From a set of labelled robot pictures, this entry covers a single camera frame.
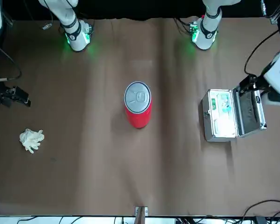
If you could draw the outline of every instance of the metal case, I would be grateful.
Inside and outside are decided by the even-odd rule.
[[[259,91],[210,89],[202,99],[207,141],[227,142],[266,129]]]

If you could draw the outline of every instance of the latex glove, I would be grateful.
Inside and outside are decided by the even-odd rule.
[[[42,130],[38,132],[31,131],[30,129],[26,129],[23,133],[20,134],[20,142],[25,147],[26,151],[29,151],[33,154],[33,150],[37,150],[40,146],[40,141],[44,139],[44,135],[42,134]]]

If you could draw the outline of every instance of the robot mount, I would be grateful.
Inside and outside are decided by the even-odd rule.
[[[72,8],[77,6],[78,0],[39,0],[39,2],[59,19],[74,51],[81,51],[90,43],[92,26],[79,20]]]

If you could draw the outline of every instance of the red can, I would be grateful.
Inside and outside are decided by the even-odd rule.
[[[151,115],[152,98],[149,87],[139,81],[129,84],[124,102],[130,124],[136,128],[145,127]]]

